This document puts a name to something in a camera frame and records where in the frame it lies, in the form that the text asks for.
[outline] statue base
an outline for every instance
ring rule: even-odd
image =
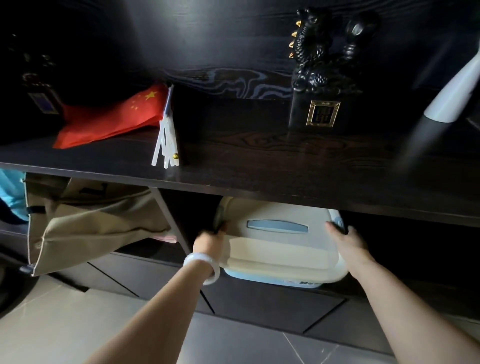
[[[358,96],[327,98],[293,91],[288,128],[309,133],[345,133]]]

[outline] forearm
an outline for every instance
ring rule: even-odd
[[[193,261],[177,274],[87,364],[175,364],[211,267]]]
[[[400,364],[478,363],[480,346],[381,265],[357,276]]]

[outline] person's left hand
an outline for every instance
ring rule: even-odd
[[[210,231],[201,232],[193,243],[193,252],[207,254],[218,262],[222,256],[223,237],[225,236],[227,227],[227,223],[223,222],[217,234]]]

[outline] small yellow star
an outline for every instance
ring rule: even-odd
[[[150,91],[149,94],[145,95],[146,99],[145,100],[148,100],[149,98],[151,97],[155,97],[155,94],[157,93],[157,91]]]

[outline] beige tote bag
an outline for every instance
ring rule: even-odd
[[[27,173],[25,189],[32,276],[169,230],[148,187]]]

